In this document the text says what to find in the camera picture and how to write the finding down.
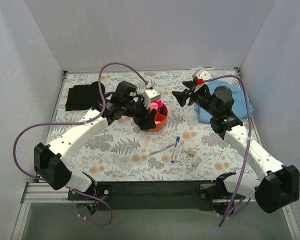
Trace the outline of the orange round organizer container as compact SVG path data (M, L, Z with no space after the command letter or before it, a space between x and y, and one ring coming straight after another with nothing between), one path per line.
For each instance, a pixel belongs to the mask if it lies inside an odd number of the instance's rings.
M167 120L168 120L168 108L165 104L163 104L163 109L162 110L159 109L158 112L156 112L156 115L154 117L156 127L149 129L148 131L156 132L163 129L167 123Z

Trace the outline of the pink capped tube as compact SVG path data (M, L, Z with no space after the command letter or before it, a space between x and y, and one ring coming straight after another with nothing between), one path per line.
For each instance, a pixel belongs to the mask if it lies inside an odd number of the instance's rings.
M150 104L149 111L151 112L152 110L155 110L156 112L158 112L159 106L158 106L158 104L156 102L152 102Z

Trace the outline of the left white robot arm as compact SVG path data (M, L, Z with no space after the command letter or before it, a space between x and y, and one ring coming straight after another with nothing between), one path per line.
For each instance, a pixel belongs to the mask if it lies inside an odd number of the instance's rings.
M87 173L70 170L70 158L98 132L106 129L121 117L130 117L142 131L155 128L156 111L152 103L161 99L160 93L150 84L143 93L127 81L117 85L110 99L105 98L101 85L98 86L100 98L76 124L59 138L34 148L34 170L54 190L63 187L75 189L85 200L96 196L97 183Z

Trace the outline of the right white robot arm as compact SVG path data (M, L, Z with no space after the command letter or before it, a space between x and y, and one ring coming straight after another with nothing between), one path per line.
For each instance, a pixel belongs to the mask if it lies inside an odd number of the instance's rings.
M195 81L184 81L184 91L173 91L179 105L197 104L212 118L213 131L242 157L245 164L255 172L257 179L243 179L243 175L228 172L220 175L205 193L217 194L222 199L240 195L257 202L266 213L285 207L300 198L300 172L294 166L286 166L271 156L257 141L251 139L249 131L233 113L233 93L226 86L218 86L213 93L204 84L197 87Z

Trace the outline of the black pink highlighter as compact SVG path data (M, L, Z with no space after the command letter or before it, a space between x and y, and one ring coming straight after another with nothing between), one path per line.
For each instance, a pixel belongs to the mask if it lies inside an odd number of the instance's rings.
M157 103L157 105L158 105L160 111L164 109L164 108L163 108L163 103L162 103L161 100L158 100L156 103Z

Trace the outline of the purple gel pen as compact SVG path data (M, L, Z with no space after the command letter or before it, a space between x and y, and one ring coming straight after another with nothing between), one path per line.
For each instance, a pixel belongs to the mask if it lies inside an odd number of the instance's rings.
M162 147L162 148L160 148L160 149L158 149L158 150L155 150L155 151L149 153L148 156L153 156L153 155L155 155L155 154L157 154L157 153L160 153L160 152L162 152L162 151L165 151L165 150L167 150L167 149L169 149L169 148L172 148L172 147L174 147L174 146L175 146L175 143L171 143L171 144L169 144L169 145L167 145L167 146L165 146L165 147Z

